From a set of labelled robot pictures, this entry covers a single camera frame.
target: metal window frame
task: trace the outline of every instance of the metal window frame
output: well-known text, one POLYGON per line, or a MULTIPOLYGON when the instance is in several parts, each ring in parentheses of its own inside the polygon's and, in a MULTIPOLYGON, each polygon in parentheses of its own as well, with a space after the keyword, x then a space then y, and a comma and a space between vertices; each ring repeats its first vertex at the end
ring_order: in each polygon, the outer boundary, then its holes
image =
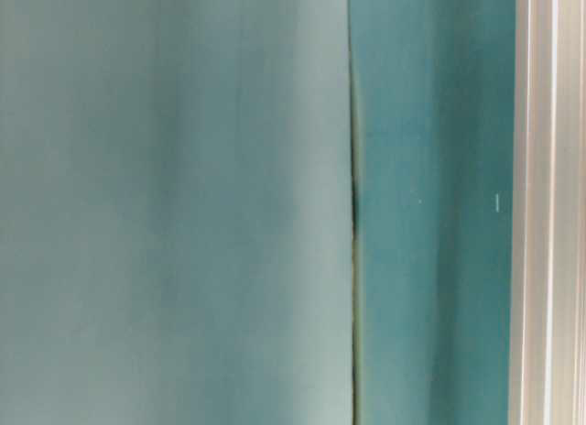
POLYGON ((517 0, 509 425, 586 424, 585 0, 517 0))

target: aluminum frame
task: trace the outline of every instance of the aluminum frame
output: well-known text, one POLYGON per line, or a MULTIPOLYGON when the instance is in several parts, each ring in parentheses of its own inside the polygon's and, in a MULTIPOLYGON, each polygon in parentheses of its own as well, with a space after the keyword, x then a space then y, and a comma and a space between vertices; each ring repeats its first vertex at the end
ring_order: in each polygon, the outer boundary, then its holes
POLYGON ((586 423, 585 0, 517 0, 509 425, 586 423))

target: teal curtain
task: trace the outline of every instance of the teal curtain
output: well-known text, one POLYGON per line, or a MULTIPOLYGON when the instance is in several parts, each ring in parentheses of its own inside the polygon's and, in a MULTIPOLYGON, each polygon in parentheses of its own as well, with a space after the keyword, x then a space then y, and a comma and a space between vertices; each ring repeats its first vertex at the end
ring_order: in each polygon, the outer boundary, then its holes
POLYGON ((515 0, 350 0, 361 425, 505 425, 515 0))
POLYGON ((345 0, 0 0, 0 423, 350 423, 345 0))

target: white frame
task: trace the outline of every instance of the white frame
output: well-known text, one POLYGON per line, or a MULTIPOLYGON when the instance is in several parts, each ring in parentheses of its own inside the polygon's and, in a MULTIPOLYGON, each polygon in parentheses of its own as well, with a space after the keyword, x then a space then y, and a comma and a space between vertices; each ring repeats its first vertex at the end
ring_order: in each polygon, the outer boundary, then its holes
POLYGON ((509 425, 584 425, 585 0, 517 0, 509 425))

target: dark teal fabric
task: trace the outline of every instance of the dark teal fabric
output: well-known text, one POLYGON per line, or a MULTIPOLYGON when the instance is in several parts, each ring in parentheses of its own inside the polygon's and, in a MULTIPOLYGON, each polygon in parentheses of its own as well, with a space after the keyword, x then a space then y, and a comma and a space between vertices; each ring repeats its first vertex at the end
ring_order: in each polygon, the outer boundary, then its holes
POLYGON ((515 0, 351 0, 361 425, 505 425, 515 0))

